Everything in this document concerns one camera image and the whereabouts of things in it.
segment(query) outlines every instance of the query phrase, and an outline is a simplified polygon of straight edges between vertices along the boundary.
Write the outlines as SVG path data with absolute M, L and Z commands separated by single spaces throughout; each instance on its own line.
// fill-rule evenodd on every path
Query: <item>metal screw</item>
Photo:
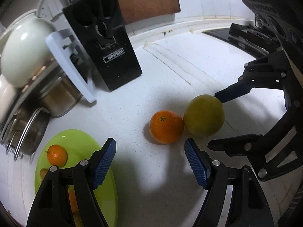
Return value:
M 82 166 L 86 166 L 88 164 L 88 160 L 87 159 L 84 159 L 80 162 L 80 165 Z
M 218 160 L 213 160 L 213 161 L 212 161 L 212 164 L 213 164 L 214 166 L 219 166 L 219 165 L 221 165 L 221 162 L 218 161 Z
M 244 168 L 244 170 L 247 171 L 247 172 L 250 172 L 250 171 L 251 171 L 251 168 L 250 168 L 249 166 L 244 166 L 243 168 Z
M 262 169 L 258 172 L 259 178 L 265 177 L 266 174 L 267 174 L 267 171 L 266 171 L 264 168 L 262 168 Z
M 299 107 L 299 106 L 301 105 L 301 103 L 300 103 L 298 100 L 295 100 L 295 101 L 294 101 L 294 105 L 295 105 L 296 107 Z
M 247 144 L 245 144 L 245 145 L 244 145 L 244 149 L 245 149 L 246 151 L 251 150 L 251 143 L 248 142 Z
M 51 172 L 55 172 L 57 170 L 57 167 L 56 166 L 52 166 L 50 169 L 49 169 Z

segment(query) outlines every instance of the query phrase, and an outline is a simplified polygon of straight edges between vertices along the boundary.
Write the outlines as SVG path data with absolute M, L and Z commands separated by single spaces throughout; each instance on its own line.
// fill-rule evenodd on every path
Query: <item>black knife block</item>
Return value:
M 118 0 L 74 0 L 63 13 L 109 90 L 142 74 Z

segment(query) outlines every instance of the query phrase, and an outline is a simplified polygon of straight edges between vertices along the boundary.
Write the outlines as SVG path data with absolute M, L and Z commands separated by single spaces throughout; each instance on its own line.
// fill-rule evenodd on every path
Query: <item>metal pot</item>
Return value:
M 23 154 L 31 155 L 38 148 L 49 122 L 48 110 L 43 107 L 20 107 L 5 133 L 6 153 L 14 153 L 14 161 Z
M 68 113 L 82 98 L 82 94 L 60 69 L 48 84 L 40 91 L 40 104 L 53 117 Z

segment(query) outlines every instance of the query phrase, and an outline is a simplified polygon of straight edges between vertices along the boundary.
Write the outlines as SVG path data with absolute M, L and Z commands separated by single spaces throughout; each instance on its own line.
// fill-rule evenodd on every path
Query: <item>lime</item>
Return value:
M 183 121 L 186 129 L 191 134 L 198 136 L 213 135 L 224 124 L 223 105 L 214 96 L 197 96 L 186 108 Z

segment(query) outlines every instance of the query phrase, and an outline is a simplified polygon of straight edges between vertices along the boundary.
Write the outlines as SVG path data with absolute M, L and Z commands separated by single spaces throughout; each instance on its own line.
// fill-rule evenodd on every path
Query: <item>white wall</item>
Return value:
M 3 15 L 1 22 L 7 27 L 15 18 L 22 13 L 34 9 L 39 0 L 14 0 Z M 127 26 L 128 32 L 143 28 L 158 27 L 197 18 L 247 18 L 253 19 L 253 13 L 242 3 L 241 0 L 179 0 L 181 12 L 173 15 L 159 16 L 145 19 Z M 58 0 L 47 0 L 50 13 L 47 17 L 53 17 L 60 13 L 62 6 Z

